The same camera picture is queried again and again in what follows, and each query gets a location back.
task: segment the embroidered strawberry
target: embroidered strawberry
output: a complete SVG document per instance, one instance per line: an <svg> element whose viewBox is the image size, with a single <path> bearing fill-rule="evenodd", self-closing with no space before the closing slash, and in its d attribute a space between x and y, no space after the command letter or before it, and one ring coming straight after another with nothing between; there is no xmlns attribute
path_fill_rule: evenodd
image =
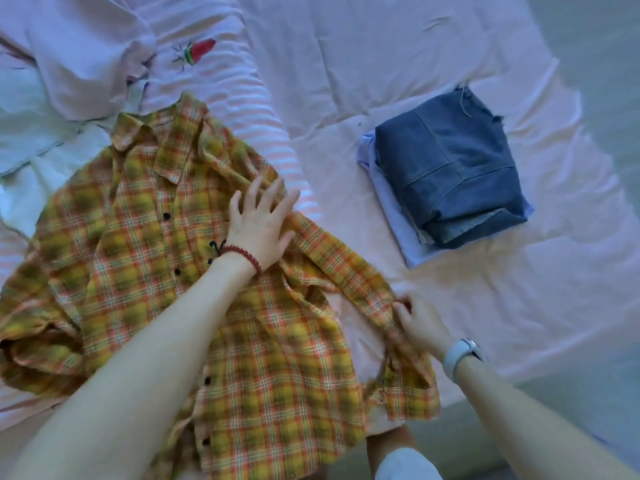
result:
<svg viewBox="0 0 640 480"><path fill-rule="evenodd" d="M184 58L190 66L195 65L215 46L216 41L212 38L204 39L196 43L190 43L184 51Z"/></svg>

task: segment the smartwatch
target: smartwatch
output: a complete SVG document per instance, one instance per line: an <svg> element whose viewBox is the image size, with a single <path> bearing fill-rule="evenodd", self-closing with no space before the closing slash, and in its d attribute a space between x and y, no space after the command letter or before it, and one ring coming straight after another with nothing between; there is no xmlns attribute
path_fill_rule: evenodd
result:
<svg viewBox="0 0 640 480"><path fill-rule="evenodd" d="M447 351L442 361L444 373L454 384L458 383L455 376L456 366L467 355L475 355L481 361L488 362L486 355L473 340L460 339Z"/></svg>

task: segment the bracelet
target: bracelet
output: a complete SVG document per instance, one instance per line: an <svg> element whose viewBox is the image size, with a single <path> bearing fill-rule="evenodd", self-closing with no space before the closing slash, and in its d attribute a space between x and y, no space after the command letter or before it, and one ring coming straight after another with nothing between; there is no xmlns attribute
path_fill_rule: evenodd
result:
<svg viewBox="0 0 640 480"><path fill-rule="evenodd" d="M223 244L222 246L220 246L220 256L222 256L224 253L242 254L242 256L247 258L247 260L255 268L255 275L256 276L260 276L262 274L262 266L260 266L260 263L258 262L258 259L253 257L253 255L249 251L247 251L246 249L240 248L238 246L234 246L233 244L231 244L229 246L226 246L226 245Z"/></svg>

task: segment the yellow plaid shirt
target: yellow plaid shirt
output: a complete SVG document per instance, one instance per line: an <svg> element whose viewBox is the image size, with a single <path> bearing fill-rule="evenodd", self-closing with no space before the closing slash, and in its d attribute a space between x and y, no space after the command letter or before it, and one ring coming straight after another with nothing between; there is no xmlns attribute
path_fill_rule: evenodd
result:
<svg viewBox="0 0 640 480"><path fill-rule="evenodd" d="M203 275L235 190L276 178L188 94L148 116L119 115L111 142L48 203L3 288L11 386L71 395ZM150 476L170 478L192 458L212 478L295 479L363 439L372 404L383 401L390 420L437 412L430 362L394 321L383 277L302 214L286 227L294 244L232 304ZM386 370L366 386L324 295L336 291L387 344Z"/></svg>

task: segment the shirt collar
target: shirt collar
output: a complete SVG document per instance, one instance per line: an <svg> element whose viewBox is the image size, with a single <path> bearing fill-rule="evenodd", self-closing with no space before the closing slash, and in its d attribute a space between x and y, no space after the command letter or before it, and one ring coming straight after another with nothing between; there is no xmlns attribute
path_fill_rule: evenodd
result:
<svg viewBox="0 0 640 480"><path fill-rule="evenodd" d="M206 104L184 92L178 102L161 111L170 111L173 120L169 134L157 151L154 171L177 184L208 110ZM153 134L152 129L135 115L120 113L111 133L111 144L117 151L126 152L144 131Z"/></svg>

